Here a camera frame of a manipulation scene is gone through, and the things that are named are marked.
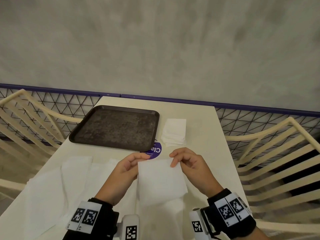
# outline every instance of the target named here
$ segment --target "brown tray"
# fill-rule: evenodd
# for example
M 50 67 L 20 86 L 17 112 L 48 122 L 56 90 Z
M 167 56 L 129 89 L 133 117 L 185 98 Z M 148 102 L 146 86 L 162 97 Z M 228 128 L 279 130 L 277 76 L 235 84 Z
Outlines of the brown tray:
M 73 143 L 148 151 L 155 142 L 159 113 L 153 110 L 99 105 L 69 135 Z

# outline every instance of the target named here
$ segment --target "round sticker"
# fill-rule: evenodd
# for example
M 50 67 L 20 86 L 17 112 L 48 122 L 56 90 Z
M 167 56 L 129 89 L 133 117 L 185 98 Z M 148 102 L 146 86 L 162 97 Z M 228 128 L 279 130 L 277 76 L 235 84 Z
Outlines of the round sticker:
M 161 147 L 160 142 L 155 141 L 153 144 L 153 147 L 144 153 L 150 155 L 150 159 L 153 159 L 153 158 L 156 158 L 160 155 L 161 150 L 162 150 L 162 147 Z

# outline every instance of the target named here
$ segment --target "white table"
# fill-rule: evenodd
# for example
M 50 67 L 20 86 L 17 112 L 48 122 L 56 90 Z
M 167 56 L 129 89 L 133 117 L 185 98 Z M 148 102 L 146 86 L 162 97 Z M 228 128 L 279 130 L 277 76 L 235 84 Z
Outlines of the white table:
M 159 112 L 160 119 L 156 140 L 160 142 L 162 128 L 166 119 L 185 118 L 187 120 L 186 147 L 190 148 L 195 153 L 202 155 L 220 184 L 233 192 L 237 192 L 246 202 L 245 193 L 214 107 L 107 96 L 102 97 L 96 105 L 149 109 Z M 161 144 L 162 152 L 157 158 L 168 158 L 168 155 L 174 149 L 179 148 L 166 147 L 162 142 Z M 130 153 L 132 153 L 132 151 L 74 144 L 67 139 L 43 166 L 39 173 L 61 166 L 69 156 L 93 156 L 94 163 L 103 163 L 110 158 L 120 160 Z M 189 193 L 185 195 L 183 199 L 185 203 L 185 209 L 182 213 L 184 228 L 190 228 L 188 211 L 192 210 L 195 206 L 207 206 L 206 197 L 191 185 L 189 181 L 187 182 L 187 186 Z M 24 219 L 24 200 L 24 194 L 21 193 L 0 217 L 1 239 L 23 239 L 22 225 Z M 54 226 L 42 234 L 39 239 L 62 239 L 65 232 L 66 230 L 63 227 Z

